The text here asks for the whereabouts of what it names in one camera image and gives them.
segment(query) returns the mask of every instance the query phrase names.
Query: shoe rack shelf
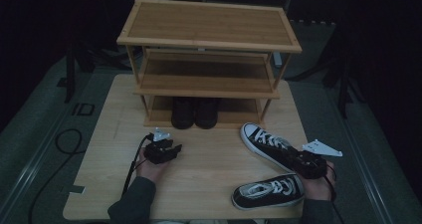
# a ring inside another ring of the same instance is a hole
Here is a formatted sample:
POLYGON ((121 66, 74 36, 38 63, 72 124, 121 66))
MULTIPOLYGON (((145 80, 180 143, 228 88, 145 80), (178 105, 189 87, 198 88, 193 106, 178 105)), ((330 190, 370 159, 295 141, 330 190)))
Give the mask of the shoe rack shelf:
POLYGON ((302 51, 281 8, 165 0, 135 0, 117 43, 149 126, 171 126, 172 97, 222 98, 216 127, 262 123, 291 53, 302 51), (133 46, 143 49, 140 69, 133 46), (287 54, 276 78, 275 51, 287 54))

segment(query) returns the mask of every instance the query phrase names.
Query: black sneaker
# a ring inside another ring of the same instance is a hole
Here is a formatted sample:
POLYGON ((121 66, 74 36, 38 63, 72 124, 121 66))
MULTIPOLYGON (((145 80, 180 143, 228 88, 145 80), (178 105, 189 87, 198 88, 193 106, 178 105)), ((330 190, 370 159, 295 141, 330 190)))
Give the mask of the black sneaker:
POLYGON ((173 98, 171 124, 175 128, 186 129, 194 122, 194 100, 189 97, 173 98))
POLYGON ((236 188, 232 202, 241 210, 257 207, 293 206, 304 198, 304 188, 292 173, 236 188))
POLYGON ((214 127, 217 124, 220 99, 198 98, 197 102, 195 124, 202 128, 214 127))
POLYGON ((251 151, 273 161, 285 171, 293 172, 292 158, 298 151, 287 140, 267 133, 251 122, 243 124, 240 136, 251 151))

